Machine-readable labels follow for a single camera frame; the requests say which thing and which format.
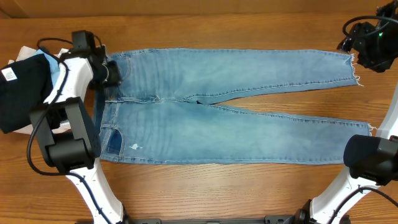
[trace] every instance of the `jeans seam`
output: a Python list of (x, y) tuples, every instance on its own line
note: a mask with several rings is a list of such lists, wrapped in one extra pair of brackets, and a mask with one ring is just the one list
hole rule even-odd
[(174, 47), (174, 48), (166, 48), (166, 49), (144, 49), (146, 51), (143, 52), (119, 52), (119, 53), (115, 53), (112, 54), (111, 58), (115, 59), (115, 58), (119, 58), (119, 57), (127, 57), (130, 55), (139, 55), (139, 54), (144, 54), (144, 53), (150, 53), (150, 52), (155, 52), (158, 50), (212, 50), (212, 51), (255, 51), (255, 52), (261, 52), (261, 53), (273, 53), (273, 52), (280, 52), (280, 53), (291, 53), (291, 52), (316, 52), (316, 53), (320, 53), (320, 54), (324, 54), (324, 55), (334, 55), (336, 57), (344, 57), (344, 54), (340, 54), (337, 52), (327, 52), (324, 50), (315, 50), (315, 49), (307, 49), (307, 50), (257, 50), (257, 49), (194, 49), (194, 48), (181, 48), (181, 47)]
[(114, 129), (115, 127), (116, 127), (115, 124), (103, 124), (103, 125), (101, 126), (101, 128), (112, 128), (112, 129)]
[(329, 120), (324, 120), (324, 119), (313, 119), (313, 118), (295, 118), (293, 116), (286, 116), (286, 115), (280, 115), (280, 114), (272, 114), (272, 113), (249, 113), (245, 111), (238, 111), (234, 110), (231, 108), (225, 108), (222, 106), (216, 106), (216, 105), (203, 105), (203, 106), (209, 106), (209, 107), (214, 107), (218, 110), (226, 110), (226, 111), (231, 111), (234, 113), (241, 113), (241, 114), (253, 114), (253, 115), (262, 115), (262, 116), (271, 116), (271, 117), (278, 117), (278, 118), (287, 118), (287, 119), (296, 119), (300, 121), (316, 121), (316, 122), (327, 122), (330, 124), (347, 124), (347, 125), (360, 125), (361, 127), (365, 127), (365, 124), (361, 123), (354, 123), (354, 122), (347, 122), (347, 121), (329, 121)]
[(105, 120), (104, 120), (104, 115), (105, 115), (105, 113), (106, 112), (108, 112), (108, 110), (109, 110), (109, 105), (108, 105), (108, 103), (106, 103), (106, 102), (104, 102), (104, 111), (102, 112), (102, 115), (101, 115), (101, 124), (100, 124), (100, 127), (102, 127), (102, 125), (104, 124), (104, 122), (105, 122)]
[(111, 137), (111, 133), (112, 133), (111, 129), (107, 130), (107, 132), (105, 133), (106, 137), (105, 137), (104, 144), (101, 146), (101, 154), (105, 150), (108, 151), (107, 149), (105, 149), (105, 146), (108, 147), (108, 143), (109, 143), (109, 139)]
[[(108, 156), (108, 155), (103, 155), (104, 157), (110, 157), (110, 158), (120, 158), (118, 156)], [(180, 160), (158, 160), (158, 159), (147, 159), (147, 158), (141, 158), (141, 157), (123, 157), (123, 159), (144, 159), (148, 161), (159, 161), (159, 162), (188, 162), (188, 161), (217, 161), (217, 160), (234, 160), (234, 161), (291, 161), (291, 162), (308, 162), (308, 163), (315, 163), (315, 162), (323, 162), (323, 161), (300, 161), (300, 160), (295, 160), (295, 159), (180, 159)], [(338, 162), (341, 161), (341, 159), (335, 159), (335, 160), (325, 160), (327, 162)]]
[(276, 86), (262, 86), (262, 87), (257, 87), (257, 88), (248, 88), (248, 89), (240, 89), (240, 90), (232, 90), (226, 93), (217, 93), (217, 94), (211, 94), (211, 95), (192, 95), (192, 96), (188, 96), (185, 97), (183, 100), (189, 100), (191, 98), (194, 97), (217, 97), (217, 96), (224, 96), (224, 95), (228, 95), (228, 94), (232, 94), (232, 93), (239, 93), (239, 92), (245, 92), (245, 91), (256, 91), (256, 90), (266, 90), (266, 89), (271, 89), (271, 88), (283, 88), (283, 87), (291, 87), (291, 86), (305, 86), (305, 85), (321, 85), (321, 84), (329, 84), (329, 83), (335, 83), (335, 82), (343, 82), (343, 81), (350, 81), (350, 80), (354, 80), (355, 77), (352, 78), (339, 78), (337, 80), (330, 80), (328, 82), (316, 82), (312, 81), (310, 83), (303, 83), (303, 84), (299, 84), (299, 85), (293, 85), (291, 83), (287, 84), (287, 85), (276, 85)]
[(112, 124), (114, 124), (114, 120), (118, 117), (119, 109), (120, 109), (120, 104), (116, 103), (116, 107), (114, 109), (114, 114), (113, 114), (113, 119), (112, 119)]
[(329, 83), (335, 83), (335, 82), (343, 82), (343, 81), (350, 81), (354, 80), (355, 77), (352, 78), (339, 78), (338, 80), (330, 80), (328, 82), (310, 82), (310, 83), (303, 83), (300, 85), (277, 85), (277, 86), (262, 86), (262, 87), (257, 87), (257, 88), (248, 88), (248, 89), (241, 89), (241, 90), (233, 90), (230, 92), (226, 93), (218, 93), (218, 94), (211, 94), (211, 95), (192, 95), (192, 96), (187, 96), (181, 100), (179, 99), (160, 99), (157, 101), (140, 101), (140, 100), (105, 100), (107, 103), (124, 103), (124, 102), (136, 102), (136, 103), (158, 103), (158, 102), (169, 102), (169, 101), (180, 101), (180, 102), (188, 102), (189, 99), (194, 98), (194, 97), (218, 97), (218, 96), (224, 96), (232, 93), (238, 93), (238, 92), (245, 92), (245, 91), (256, 91), (256, 90), (265, 90), (265, 89), (270, 89), (270, 88), (283, 88), (283, 87), (290, 87), (290, 86), (305, 86), (305, 85), (321, 85), (321, 84), (329, 84)]
[(123, 154), (124, 154), (124, 133), (120, 130), (120, 128), (118, 128), (117, 126), (114, 127), (115, 130), (118, 130), (120, 133), (120, 136), (122, 137), (122, 143), (120, 146), (120, 151), (119, 151), (119, 158), (123, 158)]
[(126, 58), (126, 63), (127, 63), (127, 71), (126, 71), (126, 75), (123, 77), (122, 80), (128, 78), (131, 76), (131, 62), (130, 62), (130, 56), (125, 56)]

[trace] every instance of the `denim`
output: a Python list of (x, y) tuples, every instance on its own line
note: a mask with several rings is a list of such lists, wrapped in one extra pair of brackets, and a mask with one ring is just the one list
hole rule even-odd
[(57, 83), (58, 77), (60, 76), (60, 68), (58, 67), (58, 62), (49, 56), (48, 54), (44, 53), (42, 50), (37, 50), (34, 55), (44, 54), (45, 58), (49, 61), (50, 64), (50, 71), (51, 71), (51, 82), (52, 86), (55, 86)]
[(101, 158), (131, 164), (340, 164), (348, 139), (370, 134), (368, 123), (214, 104), (358, 85), (352, 59), (319, 50), (113, 54), (123, 80), (96, 92)]

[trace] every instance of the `clothing tag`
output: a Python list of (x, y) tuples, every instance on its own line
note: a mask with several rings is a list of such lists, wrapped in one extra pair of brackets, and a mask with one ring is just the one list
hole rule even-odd
[(5, 68), (5, 69), (1, 70), (1, 73), (4, 76), (4, 78), (6, 78), (7, 82), (17, 79), (17, 76), (15, 75), (12, 68)]
[(68, 49), (61, 49), (57, 57), (61, 57), (61, 54), (67, 53), (68, 51), (69, 51)]
[(30, 58), (35, 53), (36, 53), (36, 49), (32, 49), (30, 47), (23, 46), (23, 47), (21, 47), (21, 50), (19, 51), (16, 62)]

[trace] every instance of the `jeans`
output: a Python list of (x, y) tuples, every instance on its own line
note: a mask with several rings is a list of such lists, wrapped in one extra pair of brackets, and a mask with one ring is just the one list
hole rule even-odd
[(122, 83), (96, 93), (101, 158), (131, 164), (339, 164), (368, 123), (256, 113), (233, 98), (357, 85), (353, 56), (319, 50), (116, 53)]

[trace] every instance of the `white label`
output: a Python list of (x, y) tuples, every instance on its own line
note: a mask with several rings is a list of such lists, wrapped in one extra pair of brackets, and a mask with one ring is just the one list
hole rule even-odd
[(67, 53), (68, 51), (69, 51), (68, 49), (61, 49), (57, 57), (61, 57), (61, 54)]
[(12, 71), (12, 68), (5, 68), (1, 70), (1, 73), (4, 78), (6, 78), (7, 82), (17, 79), (17, 76), (15, 75), (14, 71)]

